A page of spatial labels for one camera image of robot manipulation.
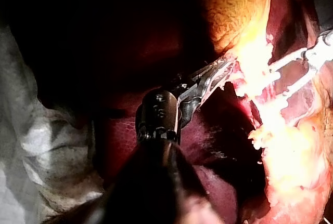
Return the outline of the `right arm instrument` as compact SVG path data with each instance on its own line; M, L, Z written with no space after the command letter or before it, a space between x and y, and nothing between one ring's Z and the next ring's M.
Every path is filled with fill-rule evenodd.
M322 32L304 57L313 71L319 71L326 61L332 61L332 29Z

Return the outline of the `right arm instrument jaw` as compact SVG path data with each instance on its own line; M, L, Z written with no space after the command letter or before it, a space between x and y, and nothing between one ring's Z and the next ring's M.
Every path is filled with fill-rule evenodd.
M287 65L288 63L292 61L296 61L298 59L302 59L304 56L304 53L307 51L307 48L300 48L296 51L293 51L286 56L282 57L281 59L271 63L268 68L271 73L276 72L283 66Z
M300 79L288 86L287 89L282 93L284 98L291 97L295 92L301 89L306 83L308 83L318 72L315 67L310 67L308 72L303 75Z

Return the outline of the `left arm instrument jaw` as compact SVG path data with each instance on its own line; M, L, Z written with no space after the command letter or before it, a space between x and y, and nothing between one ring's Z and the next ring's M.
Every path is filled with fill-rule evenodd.
M225 77L217 77L211 81L199 81L198 93L201 98L201 104L204 104L206 100L212 95L212 93L218 88L223 87L225 82L228 81L230 74Z
M213 61L212 63L206 65L202 69L194 72L191 75L191 80L193 82L201 81L211 81L217 77L225 77L231 73L235 65L235 59L227 59L220 57Z

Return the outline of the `left arm instrument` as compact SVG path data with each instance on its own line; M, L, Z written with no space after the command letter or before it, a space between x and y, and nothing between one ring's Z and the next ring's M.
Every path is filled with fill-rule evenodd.
M149 140L181 141L181 130L203 103L206 88L198 81L178 82L149 91L136 111L137 143Z

